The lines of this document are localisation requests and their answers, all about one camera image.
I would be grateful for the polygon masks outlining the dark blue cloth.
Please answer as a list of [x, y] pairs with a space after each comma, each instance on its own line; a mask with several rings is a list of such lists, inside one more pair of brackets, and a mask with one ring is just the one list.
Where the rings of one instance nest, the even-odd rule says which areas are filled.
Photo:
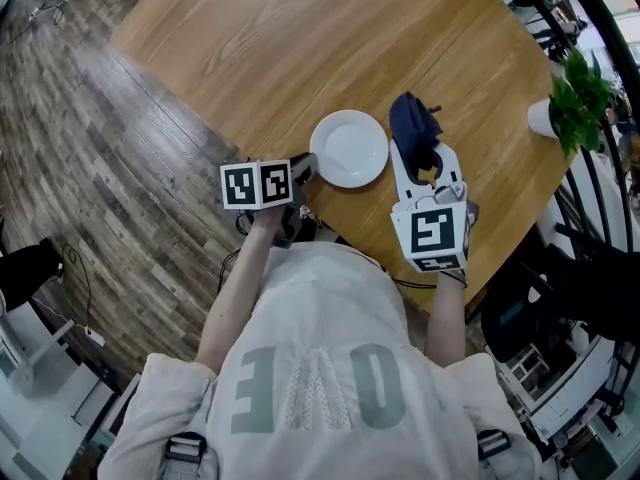
[[389, 124], [392, 138], [410, 176], [418, 180], [420, 170], [429, 171], [436, 165], [434, 148], [439, 144], [442, 129], [433, 113], [440, 106], [427, 108], [410, 92], [400, 95], [392, 104]]

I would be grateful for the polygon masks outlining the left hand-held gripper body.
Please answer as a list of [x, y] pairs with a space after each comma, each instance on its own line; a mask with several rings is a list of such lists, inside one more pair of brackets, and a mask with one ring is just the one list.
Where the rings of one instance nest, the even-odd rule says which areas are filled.
[[292, 181], [292, 158], [223, 165], [220, 168], [223, 206], [235, 210], [236, 228], [247, 235], [255, 213], [273, 207], [284, 212], [272, 245], [289, 248], [302, 228], [304, 186]]

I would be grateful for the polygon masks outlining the green plant in white pot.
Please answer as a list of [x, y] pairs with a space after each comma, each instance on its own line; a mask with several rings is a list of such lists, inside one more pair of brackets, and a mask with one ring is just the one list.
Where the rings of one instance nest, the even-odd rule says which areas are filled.
[[600, 147], [601, 120], [616, 89], [602, 77], [598, 61], [587, 61], [575, 48], [560, 67], [559, 74], [551, 75], [551, 93], [529, 107], [527, 119], [534, 133], [556, 140], [563, 156], [569, 158], [580, 149]]

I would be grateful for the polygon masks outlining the black swivel chair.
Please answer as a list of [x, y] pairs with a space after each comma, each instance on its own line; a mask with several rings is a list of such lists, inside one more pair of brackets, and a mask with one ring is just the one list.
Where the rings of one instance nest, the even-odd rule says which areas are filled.
[[564, 336], [562, 320], [640, 347], [640, 252], [604, 246], [576, 260], [550, 245], [539, 270], [515, 263], [481, 309], [482, 333], [502, 363], [528, 344]]

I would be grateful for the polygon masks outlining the black metal railing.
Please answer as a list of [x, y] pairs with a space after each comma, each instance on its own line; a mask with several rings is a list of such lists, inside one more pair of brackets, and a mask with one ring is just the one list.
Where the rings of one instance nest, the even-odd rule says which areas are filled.
[[[591, 23], [603, 39], [605, 49], [613, 61], [613, 66], [621, 75], [622, 86], [631, 90], [632, 109], [634, 111], [640, 110], [640, 74], [635, 75], [632, 73], [631, 51], [624, 42], [619, 27], [614, 23], [613, 16], [606, 9], [602, 0], [578, 0], [578, 2], [587, 12]], [[622, 161], [609, 124], [604, 125], [604, 135], [605, 142], [609, 145], [613, 156], [612, 165], [615, 186], [620, 193], [621, 212], [624, 220], [626, 248], [620, 251], [625, 253], [640, 252], [640, 223], [633, 217], [629, 206], [628, 191], [623, 178]], [[561, 223], [555, 225], [555, 232], [565, 236], [571, 242], [573, 251], [578, 254], [576, 260], [585, 260], [591, 258], [596, 253], [596, 250], [601, 247], [617, 248], [612, 243], [606, 201], [603, 196], [599, 171], [596, 169], [595, 161], [592, 155], [584, 149], [580, 151], [579, 157], [582, 159], [588, 174], [603, 234], [592, 235], [589, 233], [591, 221], [586, 216], [584, 201], [571, 171], [565, 173], [568, 185], [559, 186], [554, 194], [563, 219]]]

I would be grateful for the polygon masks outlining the person's right forearm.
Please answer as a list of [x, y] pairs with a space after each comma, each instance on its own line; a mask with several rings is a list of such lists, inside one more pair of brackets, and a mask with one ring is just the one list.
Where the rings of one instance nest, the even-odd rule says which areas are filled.
[[465, 358], [464, 300], [463, 272], [439, 272], [433, 309], [427, 326], [425, 354], [441, 367], [447, 367]]

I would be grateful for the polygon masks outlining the person's left forearm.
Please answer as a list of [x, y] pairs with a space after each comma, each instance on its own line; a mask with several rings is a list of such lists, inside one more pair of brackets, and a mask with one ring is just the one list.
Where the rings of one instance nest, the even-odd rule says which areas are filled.
[[207, 315], [195, 362], [216, 374], [251, 316], [283, 213], [280, 206], [255, 215], [231, 273]]

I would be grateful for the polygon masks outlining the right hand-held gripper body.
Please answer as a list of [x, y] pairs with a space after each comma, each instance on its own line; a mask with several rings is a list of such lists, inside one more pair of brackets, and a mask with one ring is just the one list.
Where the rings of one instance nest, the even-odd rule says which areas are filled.
[[467, 268], [472, 218], [464, 182], [399, 201], [390, 217], [404, 258], [417, 272]]

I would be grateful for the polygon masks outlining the white round plate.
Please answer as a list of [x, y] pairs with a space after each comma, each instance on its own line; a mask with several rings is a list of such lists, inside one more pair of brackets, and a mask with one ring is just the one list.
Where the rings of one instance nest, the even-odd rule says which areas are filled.
[[359, 110], [340, 110], [324, 117], [310, 139], [310, 152], [318, 172], [339, 188], [359, 188], [375, 181], [389, 157], [389, 140], [383, 127]]

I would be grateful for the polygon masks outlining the person's white printed shirt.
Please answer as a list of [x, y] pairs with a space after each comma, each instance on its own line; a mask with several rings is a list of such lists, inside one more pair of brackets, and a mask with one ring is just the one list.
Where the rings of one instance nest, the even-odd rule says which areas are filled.
[[[486, 461], [477, 435], [511, 447]], [[164, 458], [202, 435], [199, 465]], [[219, 374], [147, 358], [99, 480], [535, 480], [541, 460], [486, 354], [440, 367], [409, 340], [402, 298], [351, 248], [270, 253]]]

